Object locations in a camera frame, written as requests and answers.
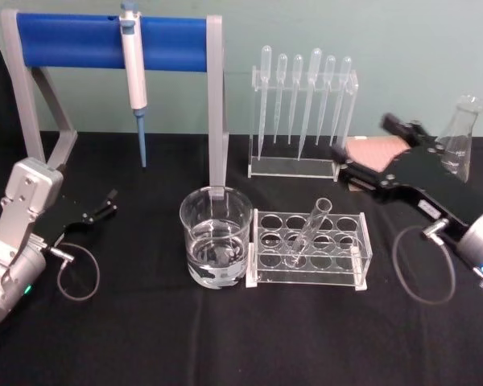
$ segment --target black table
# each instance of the black table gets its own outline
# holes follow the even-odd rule
[[[178,210],[207,181],[205,143],[147,135],[142,172],[133,134],[80,134],[64,193],[93,205],[119,191],[118,215],[90,245],[101,287],[89,302],[66,300],[55,282],[60,262],[48,257],[32,292],[0,325],[0,385],[483,384],[483,292],[474,274],[455,260],[456,295],[438,307],[413,302],[394,275],[394,237],[426,220],[330,181],[248,179],[247,137],[231,137],[227,183],[255,207],[308,212],[327,196],[333,213],[365,212],[374,250],[369,289],[199,287],[187,271]],[[0,198],[21,157],[22,149],[0,147]],[[473,143],[469,184],[483,192],[483,138]],[[411,285],[441,296],[443,257],[414,235],[405,243],[413,245],[404,259]]]

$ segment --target rack hole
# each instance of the rack hole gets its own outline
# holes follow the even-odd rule
[[[314,253],[319,256],[310,257],[312,265],[318,269],[327,269],[331,265],[331,258],[326,256],[320,256],[319,252]]]
[[[329,236],[317,236],[313,240],[313,246],[322,249],[325,253],[330,253],[336,248],[335,241]]]
[[[345,269],[345,270],[352,270],[353,269],[353,263],[351,261],[350,257],[337,257],[335,259],[336,265],[338,265],[339,268]]]
[[[259,261],[266,267],[274,268],[281,262],[281,256],[276,253],[267,253],[259,255]]]
[[[357,228],[357,222],[349,217],[342,217],[336,222],[336,227],[342,232],[354,232]]]
[[[306,220],[300,216],[292,216],[287,218],[287,227],[289,229],[302,229]]]
[[[291,247],[293,245],[293,242],[295,241],[295,239],[297,239],[298,235],[299,235],[299,233],[296,233],[296,232],[288,233],[284,237],[284,242],[286,243],[286,245],[288,247]]]
[[[281,244],[281,236],[277,233],[264,233],[261,235],[261,244],[267,248],[277,248]]]
[[[261,219],[261,226],[266,229],[277,230],[283,226],[283,221],[276,215],[266,215]]]
[[[323,231],[330,231],[332,230],[332,221],[330,219],[325,219],[320,225],[320,228]]]
[[[288,267],[292,269],[299,269],[302,268],[306,265],[306,257],[305,256],[300,256],[300,255],[289,255],[286,256],[284,259],[284,264],[286,264]]]
[[[354,239],[351,236],[342,236],[338,241],[338,246],[344,251],[349,251],[354,244]]]

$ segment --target black cable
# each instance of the black cable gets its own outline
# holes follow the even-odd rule
[[[84,252],[86,255],[88,255],[88,257],[91,259],[91,262],[93,263],[93,265],[95,266],[95,271],[97,272],[97,281],[95,281],[95,286],[93,288],[93,291],[91,291],[89,294],[87,294],[86,296],[83,296],[83,297],[80,297],[80,298],[77,298],[75,296],[72,296],[70,294],[68,294],[64,289],[63,289],[63,286],[61,285],[61,277],[63,276],[63,271],[64,269],[68,266],[67,265],[67,261],[65,261],[62,265],[61,265],[61,268],[59,270],[59,273],[57,274],[57,288],[59,288],[59,291],[63,294],[63,296],[69,300],[73,300],[74,302],[83,302],[85,300],[88,300],[89,298],[91,298],[94,294],[97,293],[98,291],[98,286],[100,285],[100,268],[98,267],[98,263],[97,263],[97,259],[95,258],[95,256],[86,248],[84,247],[81,247],[80,245],[77,245],[77,244],[72,244],[72,243],[60,243],[58,245],[59,246],[67,246],[67,247],[70,247],[70,248],[76,248],[76,249],[79,249],[81,250],[82,252]]]
[[[415,299],[417,302],[421,302],[429,306],[438,306],[440,304],[447,303],[449,300],[452,299],[456,291],[456,273],[454,270],[454,264],[452,263],[451,255],[449,254],[449,251],[444,244],[439,245],[439,247],[442,250],[442,253],[444,254],[445,260],[448,264],[449,277],[451,281],[448,294],[445,297],[439,300],[429,300],[429,299],[421,298],[419,295],[415,294],[408,286],[408,284],[406,283],[406,280],[404,279],[403,272],[401,272],[401,269],[399,268],[398,254],[397,254],[399,241],[403,238],[403,236],[407,232],[412,231],[414,229],[422,230],[423,228],[418,225],[413,225],[411,227],[404,228],[394,239],[394,245],[392,246],[392,263],[394,264],[395,274],[397,275],[397,278],[399,279],[406,293],[410,295],[413,299]]]

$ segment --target test tube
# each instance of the test tube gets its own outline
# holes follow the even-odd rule
[[[299,235],[297,235],[297,238],[295,238],[291,246],[291,256],[285,259],[286,265],[292,268],[297,266],[301,253],[306,250],[309,244],[313,241],[313,238],[319,231],[320,226],[328,216],[331,209],[332,203],[326,198],[318,199],[315,202],[315,207],[306,220],[306,224],[304,224]]]

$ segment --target micropipette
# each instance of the micropipette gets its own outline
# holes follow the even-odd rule
[[[308,131],[309,113],[312,109],[313,91],[315,91],[316,77],[319,75],[320,60],[322,59],[322,50],[315,48],[312,51],[312,56],[309,58],[308,69],[308,93],[306,94],[306,105],[304,106],[303,127],[300,130],[299,153],[297,159],[300,159],[300,154],[303,152],[304,142],[306,141],[306,132]]]
[[[277,59],[277,89],[275,91],[275,111],[274,111],[274,143],[277,138],[279,128],[279,118],[281,116],[281,99],[283,98],[284,80],[287,77],[288,57],[286,54],[279,55]]]
[[[324,91],[322,92],[322,97],[320,99],[319,120],[316,127],[316,145],[319,144],[320,132],[322,131],[322,125],[324,124],[325,108],[328,105],[329,91],[331,91],[331,81],[332,76],[335,73],[335,66],[336,58],[333,55],[328,56],[328,58],[325,60],[323,74]]]
[[[291,142],[291,128],[293,127],[293,118],[295,116],[295,106],[297,105],[297,94],[299,93],[300,77],[303,73],[303,57],[295,55],[293,58],[293,68],[291,70],[291,81],[293,82],[293,90],[291,92],[290,114],[288,115],[288,145]]]
[[[344,90],[349,80],[349,73],[351,72],[351,58],[346,56],[341,63],[340,69],[340,91],[338,92],[338,98],[336,99],[335,112],[332,116],[332,127],[331,127],[331,140],[329,141],[329,146],[332,145],[332,140],[335,137],[336,126],[338,125],[338,118],[340,117],[341,104],[344,101]]]
[[[123,14],[120,15],[123,58],[127,73],[130,107],[138,123],[139,153],[142,167],[147,166],[145,149],[145,110],[147,107],[147,87],[145,85],[145,66],[143,64],[141,13],[134,2],[122,2]]]
[[[270,46],[265,46],[261,50],[261,68],[259,69],[259,77],[261,78],[261,108],[259,110],[258,159],[261,158],[263,139],[265,137],[266,95],[268,94],[271,61],[272,48],[270,48]]]

